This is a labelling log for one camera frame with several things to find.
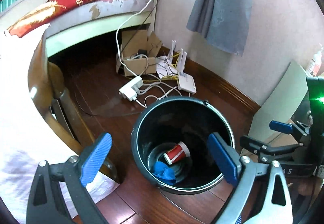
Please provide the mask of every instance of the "blue gripper pad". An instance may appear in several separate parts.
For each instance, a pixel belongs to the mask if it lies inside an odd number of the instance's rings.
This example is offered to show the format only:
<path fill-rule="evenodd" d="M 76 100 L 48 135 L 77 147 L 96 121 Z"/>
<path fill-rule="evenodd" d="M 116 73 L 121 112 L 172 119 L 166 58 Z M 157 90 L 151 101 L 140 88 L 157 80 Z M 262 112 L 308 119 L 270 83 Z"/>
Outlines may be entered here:
<path fill-rule="evenodd" d="M 225 180 L 236 186 L 242 167 L 239 154 L 232 146 L 227 145 L 218 133 L 208 136 L 207 147 Z"/>
<path fill-rule="evenodd" d="M 291 124 L 287 124 L 275 120 L 272 120 L 269 123 L 269 128 L 273 131 L 277 131 L 284 134 L 291 134 L 294 132 L 293 126 Z"/>
<path fill-rule="evenodd" d="M 99 142 L 94 143 L 95 148 L 81 167 L 80 181 L 84 187 L 94 180 L 111 148 L 112 139 L 109 133 L 104 133 L 100 138 Z"/>

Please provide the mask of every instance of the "wooden chair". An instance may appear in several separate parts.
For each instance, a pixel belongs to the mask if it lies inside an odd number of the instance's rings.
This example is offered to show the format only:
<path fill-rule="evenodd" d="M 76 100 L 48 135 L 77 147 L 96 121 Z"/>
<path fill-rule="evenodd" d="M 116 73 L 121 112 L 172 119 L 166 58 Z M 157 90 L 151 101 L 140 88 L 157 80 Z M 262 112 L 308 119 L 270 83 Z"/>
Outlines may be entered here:
<path fill-rule="evenodd" d="M 30 62 L 28 87 L 41 116 L 74 152 L 80 155 L 84 147 L 95 141 L 64 85 L 62 71 L 57 65 L 48 62 L 44 37 Z M 105 159 L 100 172 L 118 182 L 117 170 L 108 158 Z"/>

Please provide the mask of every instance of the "trash bin rim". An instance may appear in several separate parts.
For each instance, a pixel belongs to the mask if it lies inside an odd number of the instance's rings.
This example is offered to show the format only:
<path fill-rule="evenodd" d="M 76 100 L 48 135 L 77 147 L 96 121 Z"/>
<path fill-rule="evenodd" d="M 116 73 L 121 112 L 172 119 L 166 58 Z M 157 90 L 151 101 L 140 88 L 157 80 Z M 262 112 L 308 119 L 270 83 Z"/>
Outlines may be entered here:
<path fill-rule="evenodd" d="M 139 160 L 140 163 L 142 164 L 142 166 L 144 167 L 145 169 L 145 175 L 147 175 L 148 177 L 150 178 L 153 178 L 155 179 L 155 181 L 158 183 L 158 185 L 160 187 L 166 187 L 166 188 L 169 188 L 169 189 L 173 189 L 175 191 L 182 191 L 182 192 L 192 192 L 192 191 L 195 191 L 195 192 L 198 192 L 198 191 L 202 191 L 204 189 L 209 189 L 211 188 L 216 182 L 220 182 L 224 176 L 222 173 L 220 173 L 220 175 L 212 180 L 211 182 L 203 185 L 203 186 L 200 186 L 200 187 L 194 187 L 194 188 L 179 188 L 179 187 L 174 187 L 174 186 L 171 186 L 171 185 L 167 185 L 165 183 L 163 183 L 161 180 L 159 180 L 158 178 L 156 178 L 154 175 L 152 175 L 152 173 L 147 169 L 147 167 L 145 166 L 145 164 L 143 163 L 142 161 L 142 158 L 141 156 L 139 155 L 140 152 L 138 150 L 138 132 L 139 132 L 139 128 L 141 127 L 141 124 L 142 122 L 145 120 L 146 116 L 152 111 L 154 110 L 157 106 L 159 105 L 162 105 L 166 102 L 172 102 L 172 101 L 178 101 L 178 100 L 185 100 L 185 101 L 191 101 L 191 102 L 194 102 L 194 103 L 198 103 L 200 105 L 203 105 L 203 106 L 206 106 L 208 108 L 210 108 L 212 111 L 214 111 L 218 117 L 224 122 L 224 124 L 226 125 L 226 128 L 228 130 L 228 133 L 229 133 L 229 136 L 230 136 L 230 140 L 231 140 L 231 145 L 232 147 L 235 149 L 235 140 L 234 140 L 234 134 L 233 134 L 233 131 L 228 123 L 228 121 L 225 119 L 225 117 L 215 108 L 213 107 L 208 101 L 203 101 L 203 100 L 200 100 L 200 99 L 197 99 L 197 98 L 192 98 L 192 97 L 187 97 L 187 96 L 170 96 L 170 97 L 167 97 L 167 98 L 164 98 L 164 99 L 161 99 L 161 100 L 158 100 L 156 102 L 154 102 L 153 104 L 151 104 L 147 109 L 145 109 L 141 114 L 140 116 L 138 117 L 137 120 L 140 120 L 140 122 L 136 125 L 135 127 L 133 128 L 133 131 L 132 131 L 132 151 L 133 151 L 133 148 L 135 147 L 136 148 L 136 157 L 134 156 L 134 159 L 135 159 L 135 162 L 137 163 L 137 161 Z"/>

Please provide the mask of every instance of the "soap bottle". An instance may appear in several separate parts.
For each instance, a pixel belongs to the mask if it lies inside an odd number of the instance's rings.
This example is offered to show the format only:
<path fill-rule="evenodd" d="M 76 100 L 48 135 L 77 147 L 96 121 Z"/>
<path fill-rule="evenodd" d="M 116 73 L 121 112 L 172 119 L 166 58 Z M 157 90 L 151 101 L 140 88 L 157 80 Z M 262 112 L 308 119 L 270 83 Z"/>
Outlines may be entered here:
<path fill-rule="evenodd" d="M 310 61 L 306 72 L 311 74 L 313 77 L 315 77 L 320 70 L 320 67 L 322 65 L 322 51 L 324 50 L 324 47 L 320 44 L 321 50 L 319 50 L 316 54 L 314 54 L 312 60 Z"/>

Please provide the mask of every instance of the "metal bolt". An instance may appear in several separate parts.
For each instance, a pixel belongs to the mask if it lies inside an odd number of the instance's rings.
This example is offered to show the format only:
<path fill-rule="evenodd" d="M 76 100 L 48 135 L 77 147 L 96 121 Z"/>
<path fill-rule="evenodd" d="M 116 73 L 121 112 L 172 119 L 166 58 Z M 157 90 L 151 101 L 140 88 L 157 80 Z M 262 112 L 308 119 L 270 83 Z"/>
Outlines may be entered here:
<path fill-rule="evenodd" d="M 250 157 L 248 156 L 242 156 L 241 157 L 241 162 L 248 164 L 251 161 Z"/>
<path fill-rule="evenodd" d="M 45 160 L 40 161 L 39 162 L 39 166 L 41 166 L 41 167 L 46 166 L 46 161 Z"/>
<path fill-rule="evenodd" d="M 279 167 L 280 166 L 280 163 L 276 160 L 272 161 L 271 163 L 274 167 Z"/>
<path fill-rule="evenodd" d="M 78 156 L 77 156 L 77 155 L 71 156 L 71 157 L 69 158 L 69 162 L 70 162 L 70 163 L 75 163 L 77 160 L 78 160 Z"/>

